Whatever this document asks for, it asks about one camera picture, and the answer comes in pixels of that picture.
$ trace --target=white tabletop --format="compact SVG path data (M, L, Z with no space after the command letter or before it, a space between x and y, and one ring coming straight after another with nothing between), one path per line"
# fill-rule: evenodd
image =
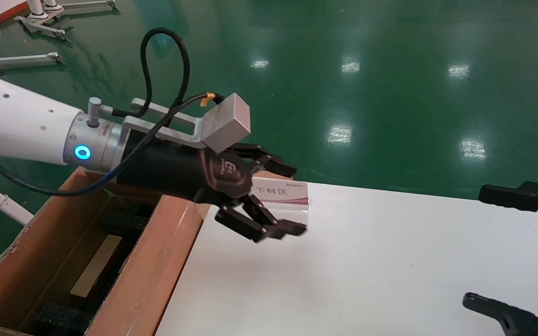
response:
M309 183L309 231L254 244L209 212L157 336L502 336L464 293L538 315L538 213Z

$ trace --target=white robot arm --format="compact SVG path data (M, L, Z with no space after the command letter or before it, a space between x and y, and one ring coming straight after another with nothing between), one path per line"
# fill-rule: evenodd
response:
M204 97L215 98L218 104L202 118L176 113ZM140 110L143 105L143 100L135 98L131 107ZM150 104L147 112L162 116L162 121L154 124L128 115L118 124L99 118L101 113L113 113L113 108L98 98L88 101L85 113L0 79L0 156L83 166L107 173L102 180L111 176L118 183L215 204L220 207L218 222L254 242L282 239L286 234L299 236L306 231L303 224L273 217L250 195L255 171L266 169L292 176L296 168L260 145L237 143L250 134L249 107L240 96L234 93L217 99L214 94L197 95L177 109ZM193 133L162 126L172 119L192 127ZM28 185L1 166L0 173ZM43 192L37 187L30 189ZM233 209L239 204L250 217Z

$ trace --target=brown cardboard box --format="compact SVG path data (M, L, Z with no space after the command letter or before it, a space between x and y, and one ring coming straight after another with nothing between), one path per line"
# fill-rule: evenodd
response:
M94 179L79 168L61 189L80 189ZM112 183L106 190L50 198L0 255L0 336L34 332L34 316L45 302L69 304L70 290L107 236L99 226L103 213L126 200L156 209L86 335L154 334L203 217L180 198ZM199 206L206 214L208 206Z

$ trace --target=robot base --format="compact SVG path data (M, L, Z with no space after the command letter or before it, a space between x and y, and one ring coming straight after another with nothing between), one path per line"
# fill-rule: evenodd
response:
M56 29L46 26L46 24L53 22L54 19L62 17L63 15L92 13L96 11L113 10L115 8L115 0L99 0L90 2L78 2L75 4L60 5L61 9L46 10L47 17L45 19L32 19L30 17L17 16L14 20L30 30L31 33L41 31L46 35L56 37L60 40L66 40L66 31L63 29Z

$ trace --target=green epoxy floor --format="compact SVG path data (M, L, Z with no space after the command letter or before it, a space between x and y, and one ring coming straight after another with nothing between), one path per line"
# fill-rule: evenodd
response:
M65 66L2 79L85 108L144 98L143 34L180 34L190 94L237 92L253 134L297 179L476 198L486 183L538 181L538 0L117 0L120 13L66 17L68 42L6 21L0 57L57 51ZM154 102L179 87L177 48L149 47ZM201 108L187 113L200 115ZM73 168L2 160L55 188ZM0 177L36 212L46 197ZM0 214L0 252L19 225Z

